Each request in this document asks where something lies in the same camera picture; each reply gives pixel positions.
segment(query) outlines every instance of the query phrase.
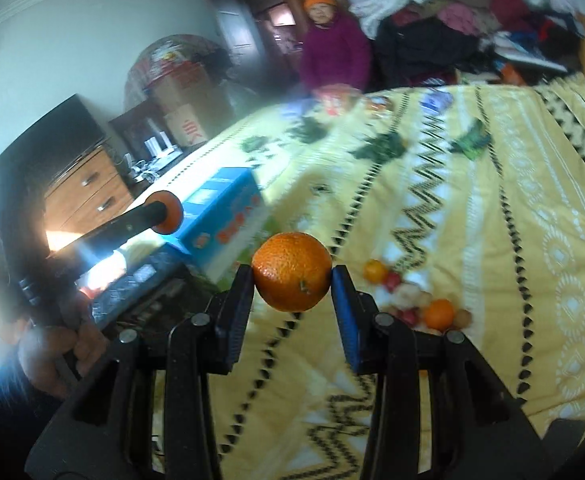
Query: drawer handle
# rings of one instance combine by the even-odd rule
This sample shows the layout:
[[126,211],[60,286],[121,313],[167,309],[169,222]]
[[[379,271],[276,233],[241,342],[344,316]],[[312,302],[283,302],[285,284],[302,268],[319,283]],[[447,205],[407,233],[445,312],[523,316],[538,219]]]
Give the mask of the drawer handle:
[[81,185],[83,187],[90,186],[93,182],[95,182],[96,178],[99,176],[99,172],[95,171],[95,173],[90,174],[86,180],[84,180]]
[[114,196],[111,196],[108,200],[106,200],[101,206],[99,206],[96,210],[100,213],[108,209],[112,204],[114,204]]

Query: pile of clothes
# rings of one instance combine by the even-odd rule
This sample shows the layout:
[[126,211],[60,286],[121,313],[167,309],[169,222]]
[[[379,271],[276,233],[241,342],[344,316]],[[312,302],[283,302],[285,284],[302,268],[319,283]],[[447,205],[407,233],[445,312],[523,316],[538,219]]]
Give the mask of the pile of clothes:
[[395,0],[401,8],[386,4],[383,19],[362,15],[373,1],[351,10],[375,40],[386,88],[456,84],[460,70],[496,76],[513,64],[535,84],[581,68],[583,27],[551,0]]

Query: bed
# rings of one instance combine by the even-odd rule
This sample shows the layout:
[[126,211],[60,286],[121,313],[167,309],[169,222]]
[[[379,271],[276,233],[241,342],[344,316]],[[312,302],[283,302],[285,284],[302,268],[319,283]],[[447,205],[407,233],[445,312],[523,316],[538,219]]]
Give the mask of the bed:
[[[470,310],[466,334],[540,435],[555,418],[585,418],[585,79],[450,87],[453,106],[433,118],[419,103],[426,91],[384,92],[395,105],[387,120],[359,108],[339,118],[317,111],[329,134],[312,144],[287,133],[278,107],[266,108],[148,192],[185,196],[219,167],[253,167],[282,228],[317,237],[379,304],[387,295],[361,275],[369,258]],[[476,161],[450,153],[476,118],[492,144]],[[391,129],[403,156],[352,155]],[[256,156],[242,150],[255,136],[268,140]],[[140,255],[159,243],[146,233],[128,248]],[[346,366],[329,297],[291,315],[256,296],[239,364],[210,381],[225,478],[358,478],[374,380]],[[427,424],[422,440],[425,469]]]

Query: cardboard box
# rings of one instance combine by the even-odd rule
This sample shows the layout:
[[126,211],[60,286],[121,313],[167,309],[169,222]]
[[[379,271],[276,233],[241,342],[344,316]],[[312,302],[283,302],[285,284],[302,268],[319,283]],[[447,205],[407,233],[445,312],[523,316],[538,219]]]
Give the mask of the cardboard box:
[[183,205],[183,223],[164,239],[185,255],[192,274],[219,290],[278,232],[249,168],[222,168]]
[[184,147],[212,139],[234,121],[228,98],[200,64],[158,78],[150,90],[166,114],[170,132]]
[[208,133],[199,122],[197,112],[192,105],[183,105],[175,112],[166,115],[166,123],[176,142],[183,147],[194,146],[212,139],[217,133]]

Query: drawer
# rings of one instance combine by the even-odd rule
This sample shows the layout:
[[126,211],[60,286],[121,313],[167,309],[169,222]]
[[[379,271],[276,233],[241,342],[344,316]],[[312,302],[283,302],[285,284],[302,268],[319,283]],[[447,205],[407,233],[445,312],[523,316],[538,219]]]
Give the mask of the drawer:
[[121,215],[132,196],[120,176],[113,177],[61,226],[61,231],[84,235]]
[[88,160],[80,162],[48,192],[46,228],[58,230],[115,175],[117,170],[104,150],[97,150]]

